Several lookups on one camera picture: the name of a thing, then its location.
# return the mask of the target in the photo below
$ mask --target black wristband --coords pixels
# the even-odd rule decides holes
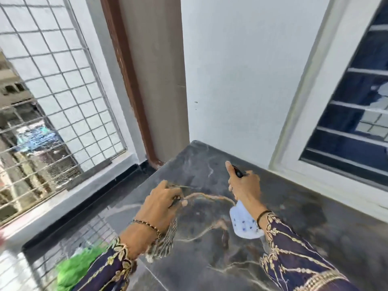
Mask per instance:
[[[272,210],[264,210],[264,211],[259,215],[259,217],[257,218],[256,223],[257,223],[257,227],[258,227],[259,229],[261,229],[261,228],[260,228],[260,225],[259,225],[260,219],[263,217],[263,215],[265,215],[265,214],[268,213],[268,212],[272,212]]]

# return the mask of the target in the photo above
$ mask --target person's left hand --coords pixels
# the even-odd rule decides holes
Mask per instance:
[[[183,193],[181,188],[168,188],[167,181],[161,181],[160,184],[147,196],[144,204],[135,216],[135,220],[146,221],[153,225],[161,233],[164,233],[171,221],[175,218],[177,210],[182,207]],[[181,201],[172,205],[174,198],[180,198]]]

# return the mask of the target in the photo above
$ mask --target black handle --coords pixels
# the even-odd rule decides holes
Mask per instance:
[[[237,166],[232,165],[234,168],[234,172],[236,173],[236,176],[239,178],[242,178],[243,176],[246,176],[245,172],[240,171],[240,169]]]

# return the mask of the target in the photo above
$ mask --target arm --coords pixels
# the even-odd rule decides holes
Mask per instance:
[[[162,181],[135,216],[164,233],[174,219],[182,202],[172,206],[173,198],[182,197],[180,188],[167,188]],[[135,272],[136,259],[158,238],[158,233],[145,224],[130,224],[114,243],[90,265],[87,273],[72,291],[126,290],[129,275]]]
[[[230,175],[229,191],[257,220],[267,210],[260,202],[259,176],[247,171],[248,176],[238,178],[229,161],[226,168]],[[257,222],[271,248],[271,253],[260,259],[260,265],[279,288],[284,291],[358,290],[273,212],[262,215]]]

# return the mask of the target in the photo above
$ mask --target hand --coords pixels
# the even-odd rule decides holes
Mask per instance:
[[[167,184],[167,181],[161,181],[146,197],[134,217],[136,220],[148,222],[161,233],[166,232],[178,209],[187,205],[187,201],[183,199],[182,189],[167,188]],[[181,201],[171,206],[173,198],[181,198]],[[121,243],[128,246],[130,259],[136,259],[144,253],[157,238],[158,234],[151,227],[136,223],[130,224],[120,235]]]
[[[260,201],[260,177],[247,171],[247,176],[239,178],[236,176],[232,164],[225,162],[226,169],[229,173],[229,191],[233,192],[236,200],[240,200],[250,215],[256,220],[259,215],[267,210],[265,205]]]

